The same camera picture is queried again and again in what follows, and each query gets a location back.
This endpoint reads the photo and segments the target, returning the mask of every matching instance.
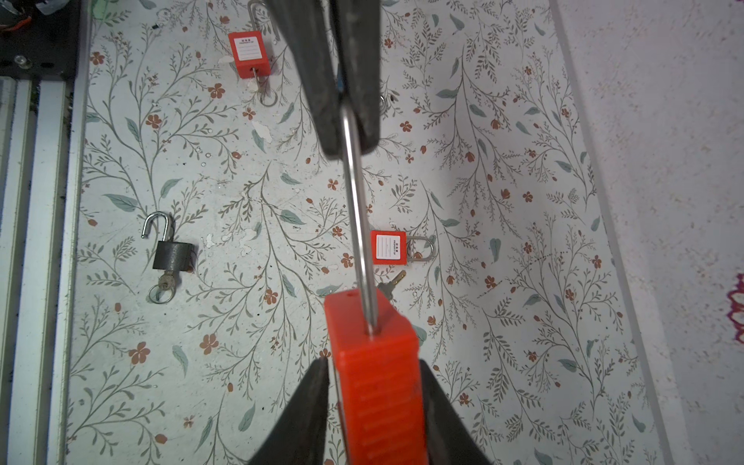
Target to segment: key ring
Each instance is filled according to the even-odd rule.
[[[261,105],[269,107],[274,106],[277,104],[277,101],[279,100],[279,94],[273,89],[269,89],[271,92],[274,92],[274,101],[269,103],[268,105],[263,102],[264,92],[261,91],[261,86],[264,86],[265,89],[268,88],[266,84],[269,82],[269,78],[266,78],[263,82],[258,80],[258,70],[256,68],[251,68],[253,71],[253,77],[256,79],[256,84],[258,85],[258,101],[261,103]]]
[[[428,262],[429,260],[433,259],[436,256],[436,251],[434,250],[434,242],[429,239],[428,237],[424,236],[408,236],[408,240],[422,240],[426,243],[426,245],[429,246],[429,255],[426,255],[425,257],[416,258],[416,257],[409,257],[408,259],[412,262]]]
[[[162,293],[163,292],[167,292],[168,290],[170,290],[170,297],[167,300],[161,301],[160,300],[160,297],[161,297]],[[170,289],[163,290],[163,289],[160,288],[160,284],[156,284],[155,286],[151,287],[150,290],[149,290],[149,292],[147,293],[147,300],[149,300],[153,304],[158,304],[158,305],[159,304],[167,304],[168,302],[170,302],[171,300],[173,300],[173,297],[175,297],[175,296],[176,296],[176,288],[175,287],[171,287]]]

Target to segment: padlock body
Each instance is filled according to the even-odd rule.
[[[188,269],[191,261],[191,248],[189,243],[174,243],[158,241],[153,259],[153,269],[166,269],[174,272],[184,272]]]

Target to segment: metal rod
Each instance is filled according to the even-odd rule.
[[[362,149],[359,147],[359,128],[349,100],[341,100],[341,136],[344,142],[344,177],[351,224],[351,242],[356,257],[356,281],[362,298],[362,311],[367,320],[367,332],[377,331],[377,289],[372,269],[370,226],[367,221],[367,199],[362,174]]]

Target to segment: metal ring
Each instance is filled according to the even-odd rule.
[[[175,287],[173,287],[173,288],[169,289],[169,290],[170,290],[170,297],[169,297],[169,298],[168,298],[167,300],[164,300],[164,301],[160,301],[160,300],[159,300],[159,298],[158,298],[158,300],[156,300],[156,299],[155,299],[155,298],[153,297],[153,291],[154,291],[154,290],[156,290],[156,289],[157,289],[158,291],[162,291],[162,290],[160,289],[160,286],[159,286],[158,284],[156,284],[155,286],[151,287],[151,288],[150,288],[150,290],[149,290],[149,292],[147,293],[147,300],[148,300],[148,301],[149,301],[149,302],[150,302],[151,304],[158,304],[158,305],[160,305],[160,304],[167,304],[168,302],[170,302],[171,300],[173,300],[173,297],[175,297],[175,296],[176,296],[176,288],[175,288]]]
[[[428,262],[429,260],[436,257],[437,252],[434,249],[434,242],[428,237],[424,236],[408,236],[408,240],[422,240],[429,245],[429,255],[421,258],[409,257],[408,259],[412,262]]]

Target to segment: padlock shackle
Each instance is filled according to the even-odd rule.
[[[170,229],[170,215],[162,211],[154,211],[151,214],[147,215],[147,218],[145,218],[144,220],[144,225],[142,225],[142,239],[147,238],[147,235],[150,233],[150,223],[152,223],[156,217],[165,218],[165,229],[163,230],[162,242],[167,242],[168,231],[171,230]]]

